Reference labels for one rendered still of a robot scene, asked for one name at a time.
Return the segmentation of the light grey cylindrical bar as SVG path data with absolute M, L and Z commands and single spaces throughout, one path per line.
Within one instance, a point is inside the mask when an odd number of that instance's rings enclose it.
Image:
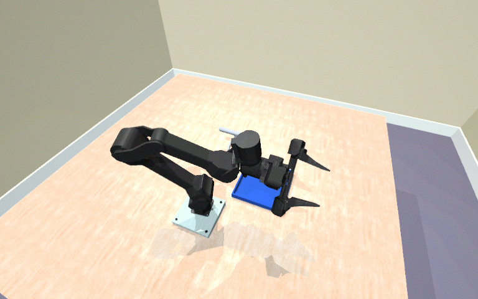
M 224 132 L 224 133 L 228 133 L 230 135 L 234 135 L 234 138 L 236 138 L 240 134 L 240 132 L 238 132 L 238 131 L 230 130 L 230 129 L 224 128 L 224 127 L 220 127 L 219 131 Z

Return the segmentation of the blue tray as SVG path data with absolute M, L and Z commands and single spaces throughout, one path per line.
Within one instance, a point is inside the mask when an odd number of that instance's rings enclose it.
M 271 211 L 274 198 L 280 195 L 281 188 L 278 191 L 271 189 L 259 182 L 259 179 L 251 176 L 244 178 L 241 174 L 232 197 Z

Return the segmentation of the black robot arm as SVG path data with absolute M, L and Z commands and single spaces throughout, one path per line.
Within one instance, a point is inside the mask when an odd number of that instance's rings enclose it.
M 151 137 L 149 140 L 148 137 Z M 110 148 L 111 156 L 130 166 L 144 166 L 168 181 L 185 189 L 190 213 L 208 217 L 213 205 L 213 178 L 230 183 L 239 172 L 246 178 L 258 179 L 261 162 L 260 136 L 253 130 L 245 130 L 231 139 L 228 151 L 212 151 L 169 133 L 165 128 L 144 125 L 122 128 Z M 209 175 L 194 175 L 163 154 L 175 157 L 205 169 Z M 275 189 L 281 188 L 286 168 L 284 158 L 271 154 L 264 169 L 265 177 L 259 182 Z

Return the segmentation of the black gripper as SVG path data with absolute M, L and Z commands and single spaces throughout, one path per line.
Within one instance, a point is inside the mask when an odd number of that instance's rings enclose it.
M 305 149 L 305 146 L 306 142 L 304 140 L 296 138 L 292 139 L 288 149 L 288 154 L 291 154 L 289 164 L 283 163 L 282 165 L 282 167 L 286 168 L 286 174 L 283 176 L 280 195 L 274 198 L 271 209 L 271 212 L 280 218 L 282 218 L 292 207 L 320 207 L 320 204 L 315 202 L 305 201 L 296 197 L 287 197 L 298 159 L 319 169 L 330 172 L 329 169 L 316 162 L 307 154 L 307 149 Z M 267 171 L 267 169 L 263 168 L 265 163 L 270 164 L 267 158 L 265 158 L 260 164 L 258 170 L 258 179 L 260 179 L 260 176 L 265 177 Z M 289 172 L 290 169 L 291 172 Z

